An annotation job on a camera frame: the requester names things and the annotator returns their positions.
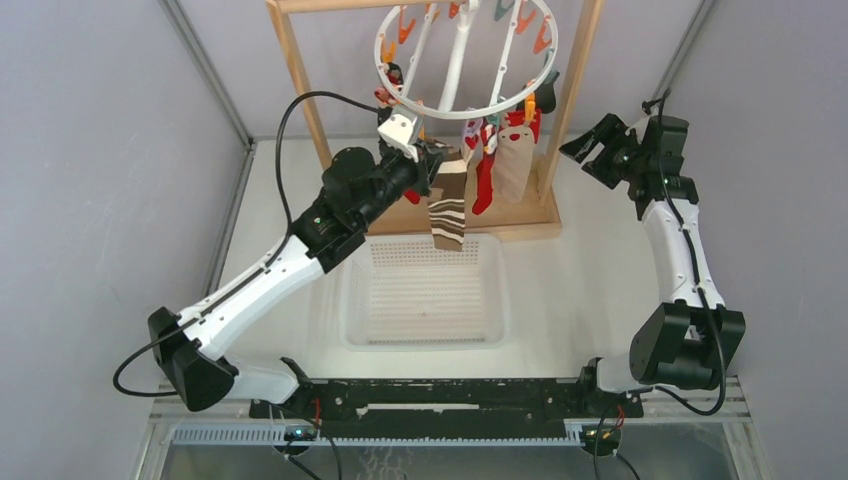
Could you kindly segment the brown striped sock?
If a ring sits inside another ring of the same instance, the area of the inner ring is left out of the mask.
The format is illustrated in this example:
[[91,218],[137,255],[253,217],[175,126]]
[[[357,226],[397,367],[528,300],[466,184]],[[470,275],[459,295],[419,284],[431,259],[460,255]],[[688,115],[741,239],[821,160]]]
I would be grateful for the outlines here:
[[460,159],[444,164],[427,199],[428,218],[434,247],[461,251],[466,230],[465,190],[468,164]]

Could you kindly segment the red sock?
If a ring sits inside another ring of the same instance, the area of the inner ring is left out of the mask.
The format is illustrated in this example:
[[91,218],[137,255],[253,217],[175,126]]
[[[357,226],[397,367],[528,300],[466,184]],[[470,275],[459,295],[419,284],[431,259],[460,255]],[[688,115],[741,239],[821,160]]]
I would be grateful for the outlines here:
[[480,138],[482,159],[476,167],[477,197],[472,206],[472,213],[477,216],[482,215],[493,201],[492,170],[496,159],[497,126],[484,120],[480,130]]

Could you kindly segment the beige reindeer sock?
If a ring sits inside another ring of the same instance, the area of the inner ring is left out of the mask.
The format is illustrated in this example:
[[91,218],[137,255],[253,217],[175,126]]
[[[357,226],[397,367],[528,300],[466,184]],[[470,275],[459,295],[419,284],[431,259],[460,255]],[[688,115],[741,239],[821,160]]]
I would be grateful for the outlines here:
[[522,200],[531,172],[539,137],[541,111],[521,111],[504,115],[498,132],[493,186],[508,203]]

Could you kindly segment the white perforated plastic basket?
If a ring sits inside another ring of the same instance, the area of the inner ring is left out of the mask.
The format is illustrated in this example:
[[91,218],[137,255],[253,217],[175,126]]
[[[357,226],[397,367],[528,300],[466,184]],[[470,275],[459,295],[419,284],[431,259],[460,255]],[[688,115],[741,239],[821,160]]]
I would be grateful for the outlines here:
[[429,235],[378,236],[336,270],[340,339],[354,351],[490,349],[510,330],[501,242],[469,234],[458,251]]

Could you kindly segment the white round clip hanger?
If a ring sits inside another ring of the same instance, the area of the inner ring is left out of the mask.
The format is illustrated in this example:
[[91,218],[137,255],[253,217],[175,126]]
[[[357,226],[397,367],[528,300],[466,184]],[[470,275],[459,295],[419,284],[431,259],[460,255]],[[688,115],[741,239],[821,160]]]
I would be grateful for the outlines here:
[[[557,69],[559,32],[543,1],[456,1],[389,10],[373,47],[377,96],[419,116],[465,120],[535,103]],[[398,64],[401,90],[383,64]]]

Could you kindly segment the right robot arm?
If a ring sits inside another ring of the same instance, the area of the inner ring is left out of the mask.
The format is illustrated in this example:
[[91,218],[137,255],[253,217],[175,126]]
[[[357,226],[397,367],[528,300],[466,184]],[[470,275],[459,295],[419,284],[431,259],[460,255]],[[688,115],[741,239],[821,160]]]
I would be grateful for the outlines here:
[[687,121],[658,114],[628,126],[606,114],[593,128],[560,147],[582,170],[609,189],[626,183],[654,259],[659,305],[628,350],[592,360],[593,379],[578,402],[605,415],[619,393],[716,390],[724,395],[727,369],[746,331],[742,312],[731,310],[711,275],[700,236],[700,196],[682,172]]

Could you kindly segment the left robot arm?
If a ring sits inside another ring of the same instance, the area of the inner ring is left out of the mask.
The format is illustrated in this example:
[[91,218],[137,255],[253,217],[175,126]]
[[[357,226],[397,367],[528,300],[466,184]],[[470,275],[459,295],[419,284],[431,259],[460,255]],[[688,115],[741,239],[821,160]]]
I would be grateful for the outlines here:
[[379,161],[363,147],[339,151],[322,174],[316,199],[261,259],[198,303],[150,315],[155,361],[189,411],[225,399],[274,403],[290,417],[310,409],[313,392],[294,367],[248,364],[226,352],[281,300],[344,262],[405,192],[426,195],[439,169],[460,157],[457,148],[437,140],[417,140],[413,148],[417,159],[396,148]]

